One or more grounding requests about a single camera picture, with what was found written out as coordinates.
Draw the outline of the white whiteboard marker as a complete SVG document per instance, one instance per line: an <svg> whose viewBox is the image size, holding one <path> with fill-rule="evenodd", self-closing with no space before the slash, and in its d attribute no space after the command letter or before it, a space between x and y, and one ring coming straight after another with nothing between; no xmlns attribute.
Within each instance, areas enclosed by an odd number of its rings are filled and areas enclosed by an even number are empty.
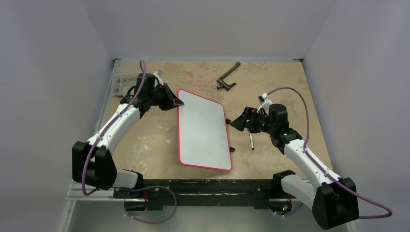
<svg viewBox="0 0 410 232"><path fill-rule="evenodd" d="M249 138L250 138L250 145L251 145L251 150L254 150L254 141L253 141L253 135L252 133L249 133Z"/></svg>

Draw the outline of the red framed whiteboard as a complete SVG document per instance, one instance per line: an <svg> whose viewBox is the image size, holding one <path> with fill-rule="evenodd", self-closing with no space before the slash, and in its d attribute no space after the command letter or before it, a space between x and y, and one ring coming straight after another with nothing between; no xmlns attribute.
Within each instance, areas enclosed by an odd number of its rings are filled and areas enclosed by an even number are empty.
<svg viewBox="0 0 410 232"><path fill-rule="evenodd" d="M221 103L179 89L177 108L178 160L184 166L230 171L231 151Z"/></svg>

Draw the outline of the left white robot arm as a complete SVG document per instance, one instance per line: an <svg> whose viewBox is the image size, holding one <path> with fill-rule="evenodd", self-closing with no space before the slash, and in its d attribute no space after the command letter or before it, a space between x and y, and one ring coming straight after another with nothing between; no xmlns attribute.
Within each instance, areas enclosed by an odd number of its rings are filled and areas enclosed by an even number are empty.
<svg viewBox="0 0 410 232"><path fill-rule="evenodd" d="M128 132L153 106L162 111L183 106L158 73L140 73L105 125L85 142L72 147L72 179L97 190L125 188L133 198L144 193L142 175L131 170L120 170L113 161L113 153Z"/></svg>

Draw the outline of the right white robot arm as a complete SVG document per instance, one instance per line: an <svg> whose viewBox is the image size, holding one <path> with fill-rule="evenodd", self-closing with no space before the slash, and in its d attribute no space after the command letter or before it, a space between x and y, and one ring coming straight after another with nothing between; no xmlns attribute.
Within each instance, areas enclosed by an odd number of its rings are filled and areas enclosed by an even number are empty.
<svg viewBox="0 0 410 232"><path fill-rule="evenodd" d="M315 221L324 230L359 218L357 197L350 193L356 191L355 183L340 177L314 156L302 136L289 126L284 105L272 104L267 110L246 107L229 124L238 131L267 133L273 146L308 178L305 182L289 172L277 173L271 184L276 196L288 193L298 198L311 209Z"/></svg>

